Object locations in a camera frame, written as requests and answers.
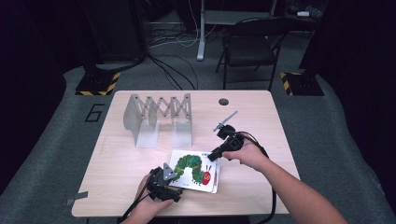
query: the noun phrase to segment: person's right hand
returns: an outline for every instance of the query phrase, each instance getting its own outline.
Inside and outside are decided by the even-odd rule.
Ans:
[[[259,171],[260,164],[268,160],[264,154],[251,141],[245,139],[244,145],[237,151],[225,151],[222,156],[229,160],[239,160],[256,171]]]

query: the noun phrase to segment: white desk leg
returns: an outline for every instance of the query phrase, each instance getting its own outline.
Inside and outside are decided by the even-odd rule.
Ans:
[[[199,40],[197,60],[202,61],[205,53],[205,0],[201,0],[201,37]]]

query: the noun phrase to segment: chair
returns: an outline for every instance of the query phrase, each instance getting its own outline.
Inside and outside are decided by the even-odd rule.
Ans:
[[[231,27],[230,33],[222,39],[223,52],[219,59],[216,72],[224,64],[223,89],[226,89],[227,67],[272,65],[270,78],[238,80],[236,82],[269,81],[271,90],[277,59],[283,39],[289,33],[290,22],[286,18],[253,18],[237,22]]]

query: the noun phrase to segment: desk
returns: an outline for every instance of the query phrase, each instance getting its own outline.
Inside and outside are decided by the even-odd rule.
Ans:
[[[274,16],[277,0],[273,0],[269,12],[242,12],[205,10],[205,0],[201,0],[201,36],[199,40],[197,60],[202,61],[205,54],[205,24],[234,25],[237,22],[259,17]]]
[[[160,97],[183,99],[191,94],[192,147],[172,148],[172,121],[160,118],[156,148],[136,148],[130,131],[123,127],[123,113],[132,93],[142,100],[147,96],[157,102]],[[219,99],[229,100],[220,105]],[[223,141],[213,129],[235,110],[228,121],[237,131],[253,134],[271,160],[299,178],[288,141],[269,91],[117,91],[99,134],[91,161],[78,192],[88,191],[88,198],[73,205],[75,217],[121,217],[133,202],[142,177],[164,162],[173,149],[211,151]],[[219,159],[219,188],[216,194],[185,189],[178,203],[158,216],[224,216],[269,214],[272,191],[262,174],[239,161]],[[288,213],[277,199],[276,212]]]

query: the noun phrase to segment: book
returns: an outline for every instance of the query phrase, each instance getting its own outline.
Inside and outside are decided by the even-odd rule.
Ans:
[[[177,173],[177,177],[169,186],[216,193],[219,166],[217,161],[207,158],[209,154],[203,151],[173,150],[169,166]]]

